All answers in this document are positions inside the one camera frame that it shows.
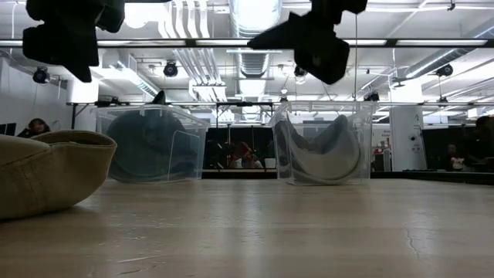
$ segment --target metal frame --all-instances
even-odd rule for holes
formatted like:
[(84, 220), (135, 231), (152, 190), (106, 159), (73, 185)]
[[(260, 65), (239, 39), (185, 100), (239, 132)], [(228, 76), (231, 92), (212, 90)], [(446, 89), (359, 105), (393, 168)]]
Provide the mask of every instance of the metal frame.
[[(351, 48), (494, 48), (494, 39), (342, 39)], [(146, 49), (146, 48), (248, 48), (249, 39), (100, 39), (101, 49)], [(0, 39), (0, 48), (22, 48), (21, 39)]]
[[(310, 105), (311, 109), (313, 105), (341, 105), (341, 104), (353, 104), (356, 105), (358, 103), (362, 104), (370, 104), (369, 101), (318, 101), (318, 100), (300, 100), (296, 101), (298, 104), (302, 103), (307, 103)], [(72, 106), (72, 126), (71, 128), (74, 129), (76, 125), (76, 118), (81, 114), (89, 105), (94, 105), (95, 103), (68, 103), (67, 105)], [(145, 105), (149, 103), (131, 103), (130, 105), (126, 106), (140, 106), (140, 105)], [(449, 103), (434, 103), (434, 102), (422, 102), (422, 103), (393, 103), (393, 102), (379, 102), (378, 103), (380, 106), (389, 106), (389, 107), (396, 107), (396, 106), (423, 106), (423, 107), (449, 107), (449, 106), (465, 106), (465, 107), (494, 107), (493, 102), (484, 102), (484, 103), (459, 103), (459, 102), (449, 102)], [(79, 105), (84, 105), (83, 108), (81, 108), (79, 111), (77, 111), (77, 107)], [(252, 106), (259, 106), (262, 109), (262, 106), (269, 106), (271, 107), (271, 116), (274, 114), (274, 106), (275, 105), (281, 105), (280, 102), (197, 102), (197, 103), (192, 103), (192, 102), (171, 102), (171, 103), (165, 103), (163, 105), (171, 105), (171, 106), (183, 106), (183, 107), (196, 107), (196, 106), (208, 106), (208, 107), (213, 107), (216, 106), (216, 114), (218, 115), (219, 112), (219, 107), (222, 106), (237, 106), (237, 107), (252, 107)], [(216, 128), (219, 128), (219, 122), (218, 122), (218, 117), (216, 117)]]

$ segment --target person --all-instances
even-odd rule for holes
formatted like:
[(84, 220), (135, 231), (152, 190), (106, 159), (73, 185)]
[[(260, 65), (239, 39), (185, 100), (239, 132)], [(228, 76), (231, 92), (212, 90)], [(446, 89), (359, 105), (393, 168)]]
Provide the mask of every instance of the person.
[(50, 132), (48, 124), (44, 120), (36, 118), (31, 120), (28, 127), (18, 134), (17, 137), (31, 138), (47, 132)]
[(445, 170), (446, 171), (461, 171), (463, 170), (463, 161), (465, 159), (461, 158), (456, 151), (456, 146), (454, 144), (448, 145), (448, 154), (445, 160)]
[(484, 116), (475, 122), (475, 131), (464, 138), (465, 165), (469, 171), (483, 171), (494, 157), (491, 118)]
[(230, 168), (235, 169), (262, 169), (261, 161), (254, 155), (252, 149), (245, 142), (239, 142), (232, 155)]

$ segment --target transparent storage container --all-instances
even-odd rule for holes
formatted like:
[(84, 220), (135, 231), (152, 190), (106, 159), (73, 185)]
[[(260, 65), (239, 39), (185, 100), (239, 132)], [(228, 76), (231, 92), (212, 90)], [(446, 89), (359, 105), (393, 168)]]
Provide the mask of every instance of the transparent storage container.
[(109, 176), (122, 182), (167, 182), (202, 176), (209, 123), (163, 105), (96, 109), (97, 131), (117, 142)]
[(371, 175), (375, 103), (283, 103), (269, 125), (278, 179), (293, 185), (361, 183)]

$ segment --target table surface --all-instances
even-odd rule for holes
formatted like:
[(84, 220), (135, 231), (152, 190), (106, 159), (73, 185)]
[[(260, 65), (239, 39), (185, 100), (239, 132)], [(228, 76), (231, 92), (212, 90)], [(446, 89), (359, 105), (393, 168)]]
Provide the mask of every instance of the table surface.
[(494, 188), (431, 181), (107, 182), (0, 224), (0, 276), (492, 277)]

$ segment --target beige cushion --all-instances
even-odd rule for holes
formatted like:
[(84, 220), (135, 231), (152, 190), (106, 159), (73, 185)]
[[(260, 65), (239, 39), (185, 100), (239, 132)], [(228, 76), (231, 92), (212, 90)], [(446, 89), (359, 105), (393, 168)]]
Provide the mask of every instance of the beige cushion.
[(86, 131), (0, 136), (0, 219), (67, 209), (106, 180), (117, 147)]

